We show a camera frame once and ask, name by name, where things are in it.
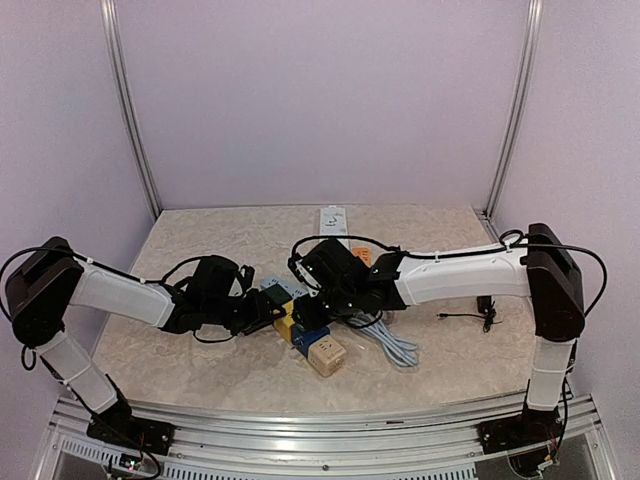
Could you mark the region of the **yellow cube socket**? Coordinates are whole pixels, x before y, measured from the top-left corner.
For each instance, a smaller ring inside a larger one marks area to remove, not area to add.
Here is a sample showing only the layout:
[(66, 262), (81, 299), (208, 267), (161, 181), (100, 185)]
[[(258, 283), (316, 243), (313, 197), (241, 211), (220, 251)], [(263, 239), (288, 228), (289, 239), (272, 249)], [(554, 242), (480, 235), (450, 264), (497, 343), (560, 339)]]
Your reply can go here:
[(285, 315), (273, 322), (274, 329), (289, 344), (292, 344), (292, 328), (295, 324), (293, 319), (294, 301), (291, 300), (283, 305)]

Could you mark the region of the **dark green cube socket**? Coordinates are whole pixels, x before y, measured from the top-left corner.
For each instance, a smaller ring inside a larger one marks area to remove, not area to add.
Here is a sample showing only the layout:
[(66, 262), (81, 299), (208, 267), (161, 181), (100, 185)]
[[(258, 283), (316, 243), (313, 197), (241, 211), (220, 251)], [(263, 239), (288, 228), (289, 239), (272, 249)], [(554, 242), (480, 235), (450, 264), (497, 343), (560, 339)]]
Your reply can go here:
[(285, 305), (292, 300), (292, 296), (279, 284), (268, 286), (263, 293), (277, 306)]

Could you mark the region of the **blue cube socket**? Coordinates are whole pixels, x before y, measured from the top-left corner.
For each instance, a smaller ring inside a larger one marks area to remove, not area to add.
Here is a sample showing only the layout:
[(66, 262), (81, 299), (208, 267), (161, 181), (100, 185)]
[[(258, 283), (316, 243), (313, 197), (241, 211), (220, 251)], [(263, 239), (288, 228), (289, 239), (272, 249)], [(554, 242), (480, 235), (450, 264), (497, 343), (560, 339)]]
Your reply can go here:
[(318, 330), (308, 331), (300, 325), (294, 324), (291, 328), (292, 345), (304, 358), (307, 358), (311, 345), (329, 334), (330, 329), (328, 326), (324, 326)]

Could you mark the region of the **black power adapter with cable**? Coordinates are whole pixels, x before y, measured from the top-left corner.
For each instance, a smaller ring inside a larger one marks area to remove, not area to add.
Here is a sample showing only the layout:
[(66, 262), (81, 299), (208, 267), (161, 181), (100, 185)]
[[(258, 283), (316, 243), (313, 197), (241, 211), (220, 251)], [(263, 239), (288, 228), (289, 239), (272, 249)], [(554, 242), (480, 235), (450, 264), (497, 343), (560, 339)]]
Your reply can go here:
[(485, 334), (490, 333), (493, 326), (497, 324), (497, 321), (495, 320), (496, 316), (497, 310), (492, 296), (478, 296), (476, 298), (476, 311), (472, 313), (441, 312), (437, 314), (437, 318), (439, 320), (448, 318), (471, 318), (478, 320), (482, 323), (482, 331)]

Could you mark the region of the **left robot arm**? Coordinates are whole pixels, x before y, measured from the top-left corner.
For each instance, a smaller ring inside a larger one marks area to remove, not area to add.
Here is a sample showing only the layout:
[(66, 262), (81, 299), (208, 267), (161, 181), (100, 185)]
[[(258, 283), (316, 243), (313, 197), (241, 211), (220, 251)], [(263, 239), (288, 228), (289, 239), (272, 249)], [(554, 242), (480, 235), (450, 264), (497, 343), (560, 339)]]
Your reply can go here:
[(248, 336), (286, 315), (284, 307), (253, 287), (253, 268), (219, 255), (190, 258), (194, 272), (175, 284), (167, 276), (145, 280), (104, 265), (73, 251), (61, 237), (8, 260), (17, 259), (23, 262), (14, 271), (1, 268), (1, 311), (15, 338), (121, 445), (139, 436), (139, 421), (115, 383), (67, 333), (69, 307), (107, 312), (175, 335), (221, 326), (231, 338)]

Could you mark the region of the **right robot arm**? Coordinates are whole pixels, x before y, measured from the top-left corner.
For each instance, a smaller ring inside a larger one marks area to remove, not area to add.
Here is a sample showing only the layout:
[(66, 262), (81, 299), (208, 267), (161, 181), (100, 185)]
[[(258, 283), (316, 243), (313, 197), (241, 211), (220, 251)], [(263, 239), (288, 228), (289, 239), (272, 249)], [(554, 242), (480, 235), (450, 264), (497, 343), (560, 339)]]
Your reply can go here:
[(413, 253), (385, 246), (372, 265), (352, 254), (342, 235), (312, 237), (306, 254), (291, 250), (288, 267), (310, 290), (297, 300), (294, 318), (307, 330), (358, 314), (405, 310), (431, 301), (509, 296), (530, 300), (535, 323), (534, 361), (523, 411), (511, 433), (535, 442), (555, 422), (571, 353), (593, 310), (584, 303), (574, 253), (543, 223), (526, 233), (505, 232), (480, 249)]

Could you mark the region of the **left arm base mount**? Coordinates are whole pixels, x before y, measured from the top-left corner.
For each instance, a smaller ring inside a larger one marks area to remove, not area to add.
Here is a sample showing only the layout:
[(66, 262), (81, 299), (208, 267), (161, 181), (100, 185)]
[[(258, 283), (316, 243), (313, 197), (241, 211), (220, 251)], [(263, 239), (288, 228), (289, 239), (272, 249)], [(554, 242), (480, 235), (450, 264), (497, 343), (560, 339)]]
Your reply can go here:
[(161, 456), (168, 454), (174, 433), (175, 426), (170, 423), (135, 416), (120, 426), (92, 419), (86, 431), (95, 440)]

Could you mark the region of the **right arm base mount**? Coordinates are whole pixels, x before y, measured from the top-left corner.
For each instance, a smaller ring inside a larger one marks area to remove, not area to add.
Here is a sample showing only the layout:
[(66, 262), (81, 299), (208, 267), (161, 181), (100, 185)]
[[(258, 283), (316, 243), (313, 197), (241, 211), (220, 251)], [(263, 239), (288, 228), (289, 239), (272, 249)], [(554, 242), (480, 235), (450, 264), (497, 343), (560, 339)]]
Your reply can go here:
[(477, 427), (485, 455), (558, 439), (563, 425), (556, 419), (527, 420), (522, 415), (481, 422)]

